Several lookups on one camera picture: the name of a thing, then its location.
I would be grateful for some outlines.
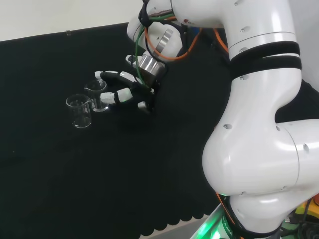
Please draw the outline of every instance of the clear glass beaker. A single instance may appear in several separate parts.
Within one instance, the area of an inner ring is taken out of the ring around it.
[[[70,111],[72,125],[76,128],[87,128],[92,120],[90,113],[90,99],[84,94],[72,95],[66,99]]]
[[[101,93],[105,92],[107,84],[103,80],[93,80],[85,85],[84,91],[91,99],[91,109],[95,112],[108,110],[109,105],[101,101]]]

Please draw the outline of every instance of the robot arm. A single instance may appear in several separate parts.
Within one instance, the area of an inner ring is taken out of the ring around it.
[[[205,146],[203,170],[215,191],[230,196],[230,208],[244,229],[262,237],[319,192],[319,121],[275,122],[276,111],[295,98],[302,80],[289,1],[150,0],[147,7],[149,15],[166,10],[182,24],[225,28],[232,89]],[[137,19],[130,22],[133,41],[140,27]],[[160,23],[149,29],[154,46],[172,30],[174,38],[162,53],[178,54],[178,32]],[[144,37],[139,45],[146,49]]]

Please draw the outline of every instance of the black tablecloth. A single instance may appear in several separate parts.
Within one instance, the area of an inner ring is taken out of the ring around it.
[[[218,202],[201,155],[230,93],[227,66],[200,39],[170,65],[154,115],[124,107],[70,125],[65,99],[95,71],[130,71],[126,24],[0,42],[0,238],[150,235]],[[303,83],[277,122],[319,118]]]

